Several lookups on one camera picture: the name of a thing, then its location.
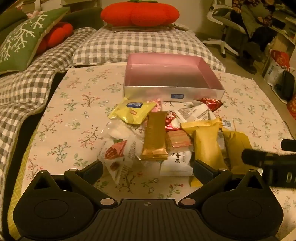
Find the white monkey logo packet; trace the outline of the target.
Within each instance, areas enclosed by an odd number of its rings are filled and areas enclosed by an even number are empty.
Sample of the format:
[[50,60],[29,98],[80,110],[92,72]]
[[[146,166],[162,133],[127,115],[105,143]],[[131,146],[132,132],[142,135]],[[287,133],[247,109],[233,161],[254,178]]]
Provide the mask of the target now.
[[159,171],[160,176],[189,177],[193,175],[190,166],[191,151],[172,153],[168,159],[163,161]]

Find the white nut snack packet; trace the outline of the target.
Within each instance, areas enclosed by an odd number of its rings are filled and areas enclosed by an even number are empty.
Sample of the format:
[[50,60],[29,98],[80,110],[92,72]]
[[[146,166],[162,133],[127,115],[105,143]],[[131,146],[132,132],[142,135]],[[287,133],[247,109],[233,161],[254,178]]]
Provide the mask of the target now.
[[107,139],[103,142],[97,159],[106,167],[116,185],[130,171],[134,161],[140,158],[143,144],[136,137]]

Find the dark yellow pastry packet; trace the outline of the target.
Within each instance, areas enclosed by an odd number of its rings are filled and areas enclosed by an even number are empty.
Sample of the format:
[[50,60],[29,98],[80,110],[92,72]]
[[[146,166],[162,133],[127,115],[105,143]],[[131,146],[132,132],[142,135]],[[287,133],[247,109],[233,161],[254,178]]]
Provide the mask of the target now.
[[250,169],[254,169],[253,166],[244,164],[241,155],[245,149],[252,149],[249,138],[247,135],[236,131],[222,131],[224,135],[224,141],[226,146],[226,164],[230,171],[236,175],[244,175]]

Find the clear wafer biscuit packet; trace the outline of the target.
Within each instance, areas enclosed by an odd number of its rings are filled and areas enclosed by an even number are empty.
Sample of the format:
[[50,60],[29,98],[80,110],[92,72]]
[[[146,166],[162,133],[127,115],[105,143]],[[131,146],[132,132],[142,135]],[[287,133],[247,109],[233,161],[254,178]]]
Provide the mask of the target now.
[[190,137],[183,130],[167,132],[166,143],[170,149],[185,148],[192,145]]

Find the clear white snack packet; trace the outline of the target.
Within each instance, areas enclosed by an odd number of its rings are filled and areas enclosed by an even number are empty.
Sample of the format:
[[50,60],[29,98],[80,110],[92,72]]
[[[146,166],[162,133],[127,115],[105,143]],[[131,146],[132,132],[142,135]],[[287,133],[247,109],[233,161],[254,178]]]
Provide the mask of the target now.
[[102,129],[101,135],[105,138],[124,139],[136,137],[139,140],[144,140],[144,125],[127,124],[121,119],[113,119],[107,123]]

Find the gold bar snack packet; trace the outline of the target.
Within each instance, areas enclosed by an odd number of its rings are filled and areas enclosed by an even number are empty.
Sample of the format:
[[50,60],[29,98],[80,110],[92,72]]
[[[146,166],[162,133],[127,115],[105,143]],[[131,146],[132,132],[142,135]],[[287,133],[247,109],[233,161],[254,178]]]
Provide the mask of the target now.
[[148,115],[145,129],[144,145],[140,158],[147,161],[164,161],[168,159],[166,147],[167,112],[159,111]]

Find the white printed snack packet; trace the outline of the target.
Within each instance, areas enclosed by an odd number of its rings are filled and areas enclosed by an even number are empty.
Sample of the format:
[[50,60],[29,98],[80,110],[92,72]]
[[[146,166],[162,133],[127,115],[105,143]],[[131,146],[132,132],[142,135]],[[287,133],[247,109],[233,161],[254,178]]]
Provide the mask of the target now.
[[211,121],[216,118],[214,113],[206,104],[200,104],[190,108],[175,109],[173,112],[181,120],[181,123],[189,123],[193,121]]

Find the red white candy packet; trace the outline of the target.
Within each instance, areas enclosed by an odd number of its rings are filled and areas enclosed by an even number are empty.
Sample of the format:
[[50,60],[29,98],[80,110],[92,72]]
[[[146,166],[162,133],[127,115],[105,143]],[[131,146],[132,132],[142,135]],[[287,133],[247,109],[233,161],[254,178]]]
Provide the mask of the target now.
[[180,130],[180,121],[175,112],[168,111],[165,120],[165,129],[166,132]]

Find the dark red snack packet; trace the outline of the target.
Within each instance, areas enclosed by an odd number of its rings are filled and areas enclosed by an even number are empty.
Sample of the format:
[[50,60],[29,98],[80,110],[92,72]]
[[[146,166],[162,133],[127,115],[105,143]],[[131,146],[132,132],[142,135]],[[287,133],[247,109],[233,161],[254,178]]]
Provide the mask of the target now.
[[215,112],[223,105],[222,101],[212,98],[202,98],[199,101],[207,105],[212,112]]

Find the yellow snack packet blue label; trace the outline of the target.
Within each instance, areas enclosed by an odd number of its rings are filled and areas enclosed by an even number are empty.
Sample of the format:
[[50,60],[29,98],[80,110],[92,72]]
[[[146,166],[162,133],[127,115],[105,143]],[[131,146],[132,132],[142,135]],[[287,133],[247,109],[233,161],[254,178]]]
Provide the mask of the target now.
[[119,118],[130,125],[140,125],[149,112],[156,106],[154,101],[129,100],[124,98],[108,116],[109,119]]

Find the pink floral snack packet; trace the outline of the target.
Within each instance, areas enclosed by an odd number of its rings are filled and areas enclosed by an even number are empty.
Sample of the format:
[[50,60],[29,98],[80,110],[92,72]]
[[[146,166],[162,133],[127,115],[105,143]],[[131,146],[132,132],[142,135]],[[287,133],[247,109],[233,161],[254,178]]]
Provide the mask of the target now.
[[149,100],[149,103],[155,104],[155,106],[151,110],[151,113],[162,111],[162,100],[160,98],[154,99],[154,100]]

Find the pink silver cardboard box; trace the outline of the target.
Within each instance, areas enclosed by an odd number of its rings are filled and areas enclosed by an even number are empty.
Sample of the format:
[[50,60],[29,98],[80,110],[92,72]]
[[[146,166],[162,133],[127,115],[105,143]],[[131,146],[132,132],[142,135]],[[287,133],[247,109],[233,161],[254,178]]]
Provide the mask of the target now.
[[130,100],[188,102],[221,100],[225,89],[201,57],[133,53],[127,60],[123,93]]

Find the green snowflake pillow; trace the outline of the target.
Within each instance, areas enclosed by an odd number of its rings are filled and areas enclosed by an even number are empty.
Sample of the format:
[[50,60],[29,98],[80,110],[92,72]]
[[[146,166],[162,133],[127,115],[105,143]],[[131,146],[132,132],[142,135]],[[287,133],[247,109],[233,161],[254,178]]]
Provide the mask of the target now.
[[1,74],[25,71],[43,38],[69,11],[69,7],[52,9],[14,28],[1,45]]

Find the white office chair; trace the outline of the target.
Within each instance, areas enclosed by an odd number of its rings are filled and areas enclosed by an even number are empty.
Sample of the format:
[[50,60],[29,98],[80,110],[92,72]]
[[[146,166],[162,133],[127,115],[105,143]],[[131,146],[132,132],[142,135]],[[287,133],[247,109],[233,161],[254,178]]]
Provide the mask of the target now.
[[240,56],[241,51],[237,52],[231,46],[226,43],[226,36],[229,29],[236,30],[240,32],[243,37],[240,44],[243,44],[246,40],[247,32],[244,28],[237,23],[234,23],[230,19],[230,13],[232,11],[232,1],[212,1],[209,11],[207,13],[207,19],[211,22],[219,24],[223,27],[223,33],[221,39],[212,39],[203,40],[204,45],[216,45],[220,47],[220,55],[223,58],[226,58],[225,50],[230,51],[235,56]]

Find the large red pumpkin cushion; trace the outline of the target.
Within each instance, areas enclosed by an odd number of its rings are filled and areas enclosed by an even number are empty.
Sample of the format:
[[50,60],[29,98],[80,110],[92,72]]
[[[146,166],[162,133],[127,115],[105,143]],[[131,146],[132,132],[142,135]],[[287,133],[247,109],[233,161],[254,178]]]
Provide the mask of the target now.
[[106,6],[100,17],[115,27],[156,27],[174,23],[180,13],[174,6],[157,1],[126,1]]

